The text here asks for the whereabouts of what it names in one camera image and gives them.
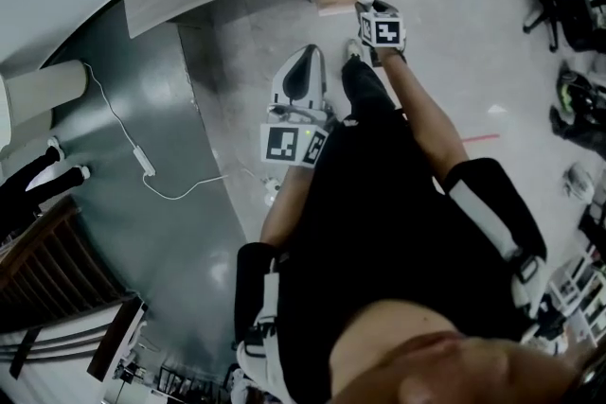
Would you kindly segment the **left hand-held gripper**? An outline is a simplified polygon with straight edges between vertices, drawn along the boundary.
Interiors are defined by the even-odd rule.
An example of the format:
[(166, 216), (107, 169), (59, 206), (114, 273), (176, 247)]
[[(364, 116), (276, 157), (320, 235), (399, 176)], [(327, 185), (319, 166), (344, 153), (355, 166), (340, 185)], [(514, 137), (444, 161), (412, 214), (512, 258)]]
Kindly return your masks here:
[[(335, 123), (332, 106), (322, 103), (325, 77), (324, 55), (315, 44), (294, 52), (278, 69), (272, 85), (274, 103), (260, 126), (262, 162), (315, 168)], [(293, 105), (321, 103), (321, 109)]]

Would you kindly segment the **person's left forearm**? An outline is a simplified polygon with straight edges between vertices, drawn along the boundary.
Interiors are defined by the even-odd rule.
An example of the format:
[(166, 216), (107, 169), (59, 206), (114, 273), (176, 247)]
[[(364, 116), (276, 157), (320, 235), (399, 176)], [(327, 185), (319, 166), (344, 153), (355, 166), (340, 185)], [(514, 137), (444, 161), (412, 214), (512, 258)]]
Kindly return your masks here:
[(261, 243), (279, 248), (288, 241), (303, 213), (313, 175), (311, 168), (289, 167), (262, 224)]

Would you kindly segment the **person's black trouser leg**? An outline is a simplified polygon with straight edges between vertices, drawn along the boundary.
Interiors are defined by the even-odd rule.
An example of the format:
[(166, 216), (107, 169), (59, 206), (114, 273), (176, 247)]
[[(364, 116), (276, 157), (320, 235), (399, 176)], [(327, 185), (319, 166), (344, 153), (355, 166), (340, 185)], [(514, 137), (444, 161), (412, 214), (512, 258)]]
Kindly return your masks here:
[(349, 119), (360, 121), (396, 110), (380, 78), (359, 56), (349, 57), (342, 68), (341, 77), (351, 106)]

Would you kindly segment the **white charger plug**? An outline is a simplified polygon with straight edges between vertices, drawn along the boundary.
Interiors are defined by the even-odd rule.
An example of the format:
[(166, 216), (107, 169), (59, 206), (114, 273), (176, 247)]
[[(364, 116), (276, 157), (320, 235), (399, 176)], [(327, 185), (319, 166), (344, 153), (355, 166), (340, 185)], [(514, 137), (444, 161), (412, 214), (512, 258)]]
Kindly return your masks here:
[(268, 207), (271, 207), (281, 188), (281, 181), (275, 177), (263, 178), (261, 181), (265, 189), (264, 202)]

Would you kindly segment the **person's black shirt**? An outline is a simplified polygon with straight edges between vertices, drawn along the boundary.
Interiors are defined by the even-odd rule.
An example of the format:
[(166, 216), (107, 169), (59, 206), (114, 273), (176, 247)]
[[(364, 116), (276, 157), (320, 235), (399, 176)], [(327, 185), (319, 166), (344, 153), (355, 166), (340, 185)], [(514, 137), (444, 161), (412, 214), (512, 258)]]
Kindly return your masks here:
[(475, 337), (518, 340), (526, 327), (507, 264), (437, 192), (396, 110), (330, 135), (280, 264), (277, 336), (296, 404), (328, 401), (332, 348), (381, 300), (426, 306)]

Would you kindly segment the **white power strip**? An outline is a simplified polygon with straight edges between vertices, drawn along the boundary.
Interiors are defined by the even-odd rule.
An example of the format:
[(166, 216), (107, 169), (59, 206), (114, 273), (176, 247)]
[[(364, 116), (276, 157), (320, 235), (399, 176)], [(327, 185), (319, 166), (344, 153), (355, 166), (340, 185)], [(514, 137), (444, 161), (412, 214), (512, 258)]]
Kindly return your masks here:
[(141, 165), (144, 175), (146, 177), (154, 177), (156, 175), (155, 167), (147, 157), (144, 150), (140, 146), (135, 145), (133, 148), (133, 154), (139, 165)]

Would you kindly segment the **black and green helmet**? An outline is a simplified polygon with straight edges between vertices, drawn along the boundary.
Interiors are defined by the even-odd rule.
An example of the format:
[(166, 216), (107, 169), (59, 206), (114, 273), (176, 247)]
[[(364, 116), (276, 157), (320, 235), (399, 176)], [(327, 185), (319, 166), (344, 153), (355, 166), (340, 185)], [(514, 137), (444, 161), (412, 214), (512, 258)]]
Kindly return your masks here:
[(568, 113), (588, 113), (595, 107), (593, 85), (568, 67), (560, 71), (556, 90), (562, 109)]

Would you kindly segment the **dark clothing pile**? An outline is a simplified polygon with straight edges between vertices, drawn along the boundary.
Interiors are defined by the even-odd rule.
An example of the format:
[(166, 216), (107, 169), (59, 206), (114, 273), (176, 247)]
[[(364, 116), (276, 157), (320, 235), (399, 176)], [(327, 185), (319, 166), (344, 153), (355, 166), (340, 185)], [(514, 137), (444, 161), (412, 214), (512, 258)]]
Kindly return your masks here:
[(588, 149), (606, 161), (606, 126), (592, 124), (578, 115), (572, 124), (566, 123), (555, 106), (550, 107), (549, 120), (556, 136)]

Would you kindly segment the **beige cylindrical stool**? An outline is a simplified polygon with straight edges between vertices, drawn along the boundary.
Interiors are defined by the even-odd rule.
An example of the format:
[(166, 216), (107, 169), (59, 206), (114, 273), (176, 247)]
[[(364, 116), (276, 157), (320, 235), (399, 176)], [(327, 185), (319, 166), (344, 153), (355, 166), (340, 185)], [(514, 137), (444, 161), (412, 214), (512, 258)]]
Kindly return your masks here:
[(47, 135), (53, 125), (53, 110), (35, 115), (11, 126), (10, 145), (21, 147), (28, 142)]
[(6, 81), (11, 107), (31, 115), (81, 97), (87, 84), (87, 69), (78, 60), (61, 62)]

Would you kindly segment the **grey helmet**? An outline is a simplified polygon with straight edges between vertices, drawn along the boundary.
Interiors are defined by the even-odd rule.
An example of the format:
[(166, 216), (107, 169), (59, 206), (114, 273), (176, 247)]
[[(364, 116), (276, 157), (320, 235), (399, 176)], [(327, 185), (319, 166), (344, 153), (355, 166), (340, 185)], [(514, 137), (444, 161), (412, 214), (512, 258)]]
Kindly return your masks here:
[(593, 180), (580, 163), (574, 163), (564, 171), (562, 185), (567, 197), (574, 197), (585, 204), (591, 203), (594, 198)]

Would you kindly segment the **white round table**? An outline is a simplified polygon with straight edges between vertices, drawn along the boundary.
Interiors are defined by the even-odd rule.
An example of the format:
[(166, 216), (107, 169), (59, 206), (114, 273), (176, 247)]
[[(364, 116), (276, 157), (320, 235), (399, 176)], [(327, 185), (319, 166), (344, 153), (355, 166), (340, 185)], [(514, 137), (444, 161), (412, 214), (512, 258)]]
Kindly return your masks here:
[(11, 141), (9, 95), (5, 79), (0, 74), (0, 151)]

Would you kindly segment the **dark wooden slatted bench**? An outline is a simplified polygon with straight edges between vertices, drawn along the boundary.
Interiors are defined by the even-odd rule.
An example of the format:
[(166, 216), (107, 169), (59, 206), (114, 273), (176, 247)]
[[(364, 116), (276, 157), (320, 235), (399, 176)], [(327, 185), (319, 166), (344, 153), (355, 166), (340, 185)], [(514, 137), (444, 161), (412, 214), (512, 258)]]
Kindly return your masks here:
[(76, 318), (130, 295), (89, 241), (70, 196), (0, 256), (0, 334)]

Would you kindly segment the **dark wooden board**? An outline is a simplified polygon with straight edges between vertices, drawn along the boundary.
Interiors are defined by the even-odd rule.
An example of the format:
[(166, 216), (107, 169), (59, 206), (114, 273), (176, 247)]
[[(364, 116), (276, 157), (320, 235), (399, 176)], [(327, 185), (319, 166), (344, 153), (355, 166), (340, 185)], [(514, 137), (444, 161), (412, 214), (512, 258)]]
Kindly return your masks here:
[(121, 355), (120, 350), (125, 339), (130, 335), (130, 330), (140, 322), (146, 310), (147, 305), (137, 296), (121, 305), (87, 368), (87, 373), (92, 378), (103, 382), (107, 375), (114, 371), (115, 360)]

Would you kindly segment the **black equipment clutter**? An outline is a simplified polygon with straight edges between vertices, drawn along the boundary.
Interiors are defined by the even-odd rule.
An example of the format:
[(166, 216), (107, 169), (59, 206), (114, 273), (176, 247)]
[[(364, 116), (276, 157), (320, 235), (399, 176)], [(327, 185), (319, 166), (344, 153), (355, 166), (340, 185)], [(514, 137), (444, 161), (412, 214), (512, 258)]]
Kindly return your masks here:
[(164, 365), (154, 374), (132, 351), (119, 362), (100, 404), (229, 404), (237, 369), (231, 364), (222, 380), (184, 375)]

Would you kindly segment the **white shelving rack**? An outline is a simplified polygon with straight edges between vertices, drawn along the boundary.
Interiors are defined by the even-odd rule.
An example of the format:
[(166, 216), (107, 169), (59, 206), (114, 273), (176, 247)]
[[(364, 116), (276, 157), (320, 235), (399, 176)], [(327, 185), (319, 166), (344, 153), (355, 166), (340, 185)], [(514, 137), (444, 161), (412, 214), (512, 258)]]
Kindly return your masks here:
[(606, 267), (594, 244), (554, 272), (548, 294), (564, 317), (555, 343), (557, 355), (578, 345), (595, 348), (606, 339)]

